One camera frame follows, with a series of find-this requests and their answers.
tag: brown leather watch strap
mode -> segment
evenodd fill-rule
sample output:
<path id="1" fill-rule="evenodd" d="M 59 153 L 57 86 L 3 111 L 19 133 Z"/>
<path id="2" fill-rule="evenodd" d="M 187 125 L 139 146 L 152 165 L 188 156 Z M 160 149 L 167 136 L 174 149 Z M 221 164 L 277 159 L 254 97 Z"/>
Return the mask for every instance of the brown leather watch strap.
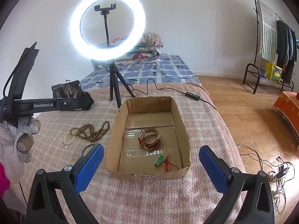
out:
<path id="1" fill-rule="evenodd" d="M 144 139 L 144 136 L 145 136 L 146 133 L 155 133 L 156 136 L 157 136 L 157 139 L 153 143 L 150 143 L 150 144 L 145 143 L 143 141 L 143 139 Z M 140 133 L 139 133 L 139 136 L 138 136 L 138 141 L 146 149 L 152 149 L 155 146 L 157 146 L 157 144 L 160 142 L 160 134 L 159 134 L 158 130 L 155 129 L 155 128 L 148 128 L 148 129 L 145 129 L 145 130 L 141 130 Z"/>

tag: gloved hand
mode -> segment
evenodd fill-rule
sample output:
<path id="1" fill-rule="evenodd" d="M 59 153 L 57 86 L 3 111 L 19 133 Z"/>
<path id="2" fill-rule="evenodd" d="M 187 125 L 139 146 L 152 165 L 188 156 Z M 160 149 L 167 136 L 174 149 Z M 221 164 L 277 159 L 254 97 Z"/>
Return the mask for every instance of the gloved hand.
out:
<path id="1" fill-rule="evenodd" d="M 18 128 L 7 121 L 0 124 L 0 163 L 11 184 L 20 182 L 24 174 L 24 163 L 31 161 L 33 134 L 38 133 L 40 121 L 33 117 L 18 120 Z"/>

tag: blue checkered bed sheet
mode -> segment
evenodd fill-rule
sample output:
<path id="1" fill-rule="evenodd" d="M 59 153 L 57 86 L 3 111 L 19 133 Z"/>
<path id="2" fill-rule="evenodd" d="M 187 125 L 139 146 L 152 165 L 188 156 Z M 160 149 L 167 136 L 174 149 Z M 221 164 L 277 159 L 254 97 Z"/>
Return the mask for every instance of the blue checkered bed sheet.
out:
<path id="1" fill-rule="evenodd" d="M 192 82 L 200 84 L 189 67 L 178 55 L 161 56 L 161 61 L 118 65 L 118 71 L 128 84 L 146 84 L 149 78 L 156 83 L 165 82 Z M 90 73 L 81 82 L 83 91 L 109 87 L 110 74 L 104 68 Z"/>

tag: table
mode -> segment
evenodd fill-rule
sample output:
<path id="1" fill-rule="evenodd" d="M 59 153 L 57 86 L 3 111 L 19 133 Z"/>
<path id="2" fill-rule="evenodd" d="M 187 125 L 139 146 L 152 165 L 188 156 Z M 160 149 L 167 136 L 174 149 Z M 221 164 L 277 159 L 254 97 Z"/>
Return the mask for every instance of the table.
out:
<path id="1" fill-rule="evenodd" d="M 281 110 L 297 133 L 297 137 L 299 137 L 299 99 L 296 98 L 296 93 L 282 92 L 274 103 L 273 108 Z"/>

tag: metal rack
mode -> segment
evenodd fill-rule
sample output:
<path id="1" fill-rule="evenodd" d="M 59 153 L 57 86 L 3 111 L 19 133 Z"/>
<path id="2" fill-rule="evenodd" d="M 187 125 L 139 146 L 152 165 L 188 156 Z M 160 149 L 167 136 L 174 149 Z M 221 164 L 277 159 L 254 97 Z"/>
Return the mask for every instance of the metal rack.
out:
<path id="1" fill-rule="evenodd" d="M 275 81 L 271 81 L 267 78 L 264 78 L 264 77 L 261 77 L 261 73 L 260 73 L 260 70 L 259 68 L 255 65 L 256 61 L 257 61 L 257 55 L 258 55 L 258 36 L 259 36 L 259 20 L 258 20 L 258 6 L 257 6 L 257 0 L 255 0 L 255 12 L 257 14 L 257 46 L 256 46 L 256 50 L 255 50 L 255 62 L 254 64 L 252 63 L 249 63 L 247 64 L 247 67 L 246 67 L 246 70 L 245 70 L 245 74 L 244 74 L 244 79 L 243 79 L 243 85 L 246 83 L 250 88 L 252 88 L 253 90 L 253 94 L 256 93 L 256 91 L 262 91 L 262 92 L 269 92 L 269 93 L 278 93 L 280 94 L 282 91 L 283 91 L 283 88 L 284 87 L 287 87 L 287 88 L 290 88 L 291 89 L 291 92 L 293 91 L 294 89 L 294 83 L 292 82 L 292 86 L 288 83 L 286 83 L 284 80 L 280 80 L 280 82 L 275 82 Z M 249 66 L 253 66 L 254 68 L 256 68 L 258 71 L 257 72 L 254 72 L 254 71 L 249 71 L 248 68 Z M 246 77 L 247 77 L 247 73 L 250 73 L 252 74 L 253 76 L 255 76 L 257 78 L 257 81 L 256 83 L 252 83 L 252 82 L 247 82 L 246 81 Z M 272 83 L 275 83 L 275 84 L 278 84 L 278 85 L 281 85 L 281 89 L 280 88 L 277 88 L 277 87 L 272 87 L 272 86 L 268 86 L 268 85 L 263 85 L 263 84 L 260 84 L 260 80 L 264 80 L 264 81 L 269 81 L 269 82 L 272 82 Z M 261 89 L 258 89 L 258 86 L 263 86 L 263 87 L 270 87 L 270 88 L 274 88 L 274 89 L 278 89 L 280 90 L 279 92 L 274 92 L 274 91 L 268 91 L 268 90 L 261 90 Z"/>

